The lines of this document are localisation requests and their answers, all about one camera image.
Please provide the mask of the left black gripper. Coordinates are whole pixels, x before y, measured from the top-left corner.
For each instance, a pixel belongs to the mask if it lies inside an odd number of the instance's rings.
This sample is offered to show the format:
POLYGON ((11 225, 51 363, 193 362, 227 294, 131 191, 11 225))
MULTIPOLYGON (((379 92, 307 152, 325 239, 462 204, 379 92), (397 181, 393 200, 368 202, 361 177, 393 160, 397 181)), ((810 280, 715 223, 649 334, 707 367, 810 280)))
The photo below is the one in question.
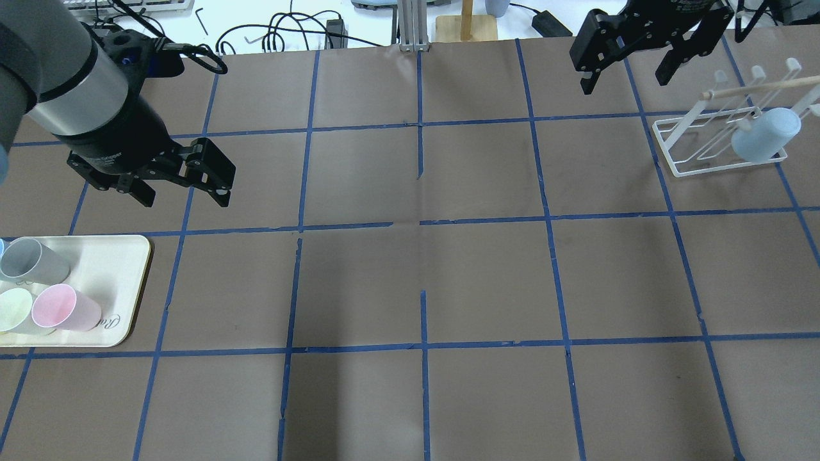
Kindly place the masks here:
POLYGON ((102 127, 67 137, 67 146, 67 165, 91 186, 115 188, 144 207, 154 204, 156 192, 147 183, 154 180, 202 190, 220 207, 231 201, 236 175, 231 160, 208 138, 182 148, 141 97, 128 97, 125 108, 102 127))

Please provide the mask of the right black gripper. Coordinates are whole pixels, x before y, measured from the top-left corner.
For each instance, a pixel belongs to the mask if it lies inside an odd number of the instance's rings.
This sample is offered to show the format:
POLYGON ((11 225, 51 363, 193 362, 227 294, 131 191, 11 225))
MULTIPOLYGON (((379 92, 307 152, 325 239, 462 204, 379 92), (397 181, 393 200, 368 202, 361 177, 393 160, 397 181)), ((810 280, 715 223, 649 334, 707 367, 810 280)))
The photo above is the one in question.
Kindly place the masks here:
POLYGON ((654 73, 665 86, 686 62, 711 54, 733 15, 723 1, 628 1, 617 15, 592 9, 570 47, 580 87, 592 94, 603 70, 632 50, 671 45, 654 73))

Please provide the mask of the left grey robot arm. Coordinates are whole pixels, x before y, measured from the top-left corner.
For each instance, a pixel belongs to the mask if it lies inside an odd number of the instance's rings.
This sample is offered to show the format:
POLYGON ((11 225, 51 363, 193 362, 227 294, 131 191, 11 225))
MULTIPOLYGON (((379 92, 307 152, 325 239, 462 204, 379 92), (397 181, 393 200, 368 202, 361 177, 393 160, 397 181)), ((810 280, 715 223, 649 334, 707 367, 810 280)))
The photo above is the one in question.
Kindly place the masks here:
POLYGON ((177 143, 141 96, 147 79, 181 75, 183 58, 225 75, 211 47, 158 31, 98 35, 58 1, 3 1, 1 15, 2 178, 22 119, 30 117, 68 146, 67 165, 97 190, 152 207, 149 182, 167 181, 229 205, 236 166, 209 139, 177 143))

